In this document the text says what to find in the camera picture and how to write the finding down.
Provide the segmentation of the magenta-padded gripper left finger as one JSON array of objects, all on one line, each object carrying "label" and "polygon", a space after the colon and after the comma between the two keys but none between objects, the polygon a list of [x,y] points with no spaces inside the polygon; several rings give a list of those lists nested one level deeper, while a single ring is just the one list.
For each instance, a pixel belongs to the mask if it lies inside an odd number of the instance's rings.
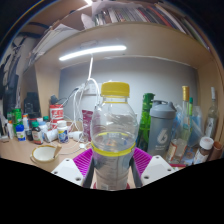
[{"label": "magenta-padded gripper left finger", "polygon": [[52,174],[84,188],[90,188],[94,173],[92,149],[88,149],[74,159],[64,159]]}]

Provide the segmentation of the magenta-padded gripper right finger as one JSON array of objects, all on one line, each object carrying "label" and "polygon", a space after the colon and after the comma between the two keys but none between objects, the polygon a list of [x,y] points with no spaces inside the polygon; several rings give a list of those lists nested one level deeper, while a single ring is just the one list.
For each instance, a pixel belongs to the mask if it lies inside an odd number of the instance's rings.
[{"label": "magenta-padded gripper right finger", "polygon": [[134,150],[131,169],[136,187],[143,187],[175,172],[160,155],[151,156],[139,148]]}]

